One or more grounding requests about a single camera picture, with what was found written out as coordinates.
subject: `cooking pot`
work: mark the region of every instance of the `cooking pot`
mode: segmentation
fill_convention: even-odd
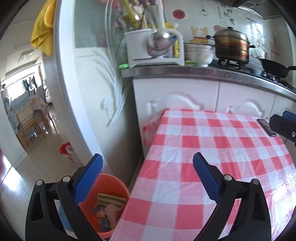
[[[234,60],[244,64],[249,63],[249,48],[255,48],[250,45],[246,35],[233,30],[232,27],[221,29],[215,33],[213,37],[215,40],[216,56],[220,59]]]

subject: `table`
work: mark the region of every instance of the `table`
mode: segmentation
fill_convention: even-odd
[[[222,174],[239,181],[260,181],[274,240],[289,222],[296,205],[296,170],[281,138],[269,137],[256,119],[207,111],[165,110],[111,240],[195,239],[216,206],[193,168],[196,152],[201,152]],[[221,237],[229,233],[238,207],[239,200]]]
[[[33,110],[39,112],[46,129],[49,129],[48,120],[45,117],[46,114],[44,114],[46,112],[46,103],[38,94],[30,97],[30,102]]]

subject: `yellow towel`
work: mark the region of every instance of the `yellow towel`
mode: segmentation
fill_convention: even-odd
[[[57,0],[47,0],[39,13],[31,37],[31,45],[52,56],[53,54],[53,22]]]

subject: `range hood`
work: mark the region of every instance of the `range hood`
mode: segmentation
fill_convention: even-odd
[[[263,19],[281,17],[278,9],[268,0],[216,0],[232,7],[245,7],[253,9],[260,14]]]

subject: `kitchen cabinet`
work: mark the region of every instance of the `kitchen cabinet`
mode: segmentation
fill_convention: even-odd
[[[270,116],[275,94],[232,83],[220,83],[217,112]]]
[[[219,82],[183,78],[134,79],[139,128],[144,143],[143,126],[166,108],[215,111]],[[143,145],[144,156],[150,146]]]
[[[293,100],[253,87],[221,81],[135,78],[133,87],[144,157],[154,133],[151,130],[144,133],[143,127],[169,107],[250,115],[266,120],[274,114],[282,115],[285,110],[296,113],[296,102]],[[296,163],[294,143],[287,141],[286,146]]]

